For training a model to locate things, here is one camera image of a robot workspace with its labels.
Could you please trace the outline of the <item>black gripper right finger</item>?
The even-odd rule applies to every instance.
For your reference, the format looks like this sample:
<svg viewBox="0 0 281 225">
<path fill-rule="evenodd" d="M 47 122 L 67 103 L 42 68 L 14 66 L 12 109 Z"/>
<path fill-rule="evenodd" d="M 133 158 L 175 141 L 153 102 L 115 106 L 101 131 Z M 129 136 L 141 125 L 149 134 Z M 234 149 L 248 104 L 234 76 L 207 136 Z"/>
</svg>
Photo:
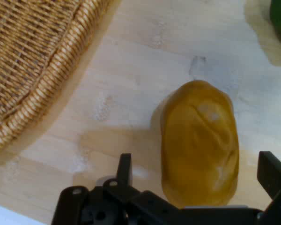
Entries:
<svg viewBox="0 0 281 225">
<path fill-rule="evenodd" d="M 272 199 L 258 219 L 259 225 L 281 225 L 281 161 L 270 151 L 261 151 L 257 179 Z"/>
</svg>

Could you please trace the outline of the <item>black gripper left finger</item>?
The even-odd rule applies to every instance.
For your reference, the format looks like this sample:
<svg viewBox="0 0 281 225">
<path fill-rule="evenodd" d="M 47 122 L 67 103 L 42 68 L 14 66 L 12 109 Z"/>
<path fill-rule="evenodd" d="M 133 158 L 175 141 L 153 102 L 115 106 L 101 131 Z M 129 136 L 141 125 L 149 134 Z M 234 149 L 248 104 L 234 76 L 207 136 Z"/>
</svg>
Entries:
<svg viewBox="0 0 281 225">
<path fill-rule="evenodd" d="M 150 191 L 131 186 L 131 154 L 121 154 L 115 178 L 88 190 L 65 188 L 59 196 L 53 225 L 178 225 L 179 209 Z"/>
</svg>

